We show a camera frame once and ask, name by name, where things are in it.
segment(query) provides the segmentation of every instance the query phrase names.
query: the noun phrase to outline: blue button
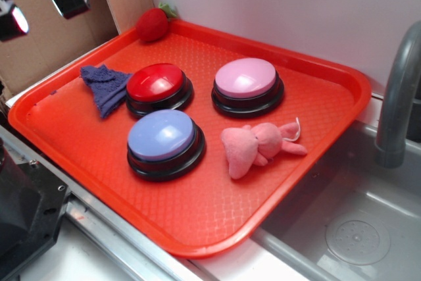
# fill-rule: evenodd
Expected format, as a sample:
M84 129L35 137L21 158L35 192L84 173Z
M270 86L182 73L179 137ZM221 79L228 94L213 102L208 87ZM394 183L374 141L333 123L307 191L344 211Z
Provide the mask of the blue button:
M128 136L134 156L163 161L186 149L195 135L193 121L179 110L159 110L135 123Z

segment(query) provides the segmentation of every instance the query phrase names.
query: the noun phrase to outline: sink drain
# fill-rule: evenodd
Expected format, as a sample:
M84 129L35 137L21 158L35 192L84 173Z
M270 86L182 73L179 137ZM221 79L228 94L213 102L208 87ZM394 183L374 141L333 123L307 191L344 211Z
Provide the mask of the sink drain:
M346 213L335 218L326 230L329 249L353 265L371 265L386 256L390 237L379 220L366 213Z

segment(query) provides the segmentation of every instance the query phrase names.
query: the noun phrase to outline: pink plush toy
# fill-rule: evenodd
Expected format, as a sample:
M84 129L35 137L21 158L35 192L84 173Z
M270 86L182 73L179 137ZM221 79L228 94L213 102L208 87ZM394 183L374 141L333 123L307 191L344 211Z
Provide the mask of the pink plush toy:
M221 140L229 164L228 172L233 179L247 174L251 165L266 166L280 151L306 155L304 146L292 143L301 133L299 121L277 127L272 123L261 123L252 128L226 128Z

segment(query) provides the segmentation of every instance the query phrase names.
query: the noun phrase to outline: white wall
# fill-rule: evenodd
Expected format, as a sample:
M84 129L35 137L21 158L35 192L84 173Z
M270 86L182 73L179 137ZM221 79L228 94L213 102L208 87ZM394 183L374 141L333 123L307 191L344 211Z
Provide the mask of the white wall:
M421 0L154 0L183 20L351 66L383 93Z

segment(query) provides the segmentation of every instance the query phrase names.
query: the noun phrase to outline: black button base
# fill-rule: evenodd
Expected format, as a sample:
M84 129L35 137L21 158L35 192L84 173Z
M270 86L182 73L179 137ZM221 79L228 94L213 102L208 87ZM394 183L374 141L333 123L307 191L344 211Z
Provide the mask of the black button base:
M212 89L214 108L221 114L234 118L254 118L275 109L284 96L284 82L276 73L274 85L265 93L252 98L233 98L224 95L214 82Z
M205 135L195 123L195 135L189 146L178 155L162 161L146 161L134 156L128 147L127 159L136 174L148 181L163 182L177 179L193 170L206 151Z
M130 97L129 93L126 93L126 105L129 111L138 117L145 116L153 111L170 109L170 110L182 110L186 108L193 99L194 90L193 84L190 79L183 73L183 84L181 88L173 93L171 96L155 101L155 102L140 102Z

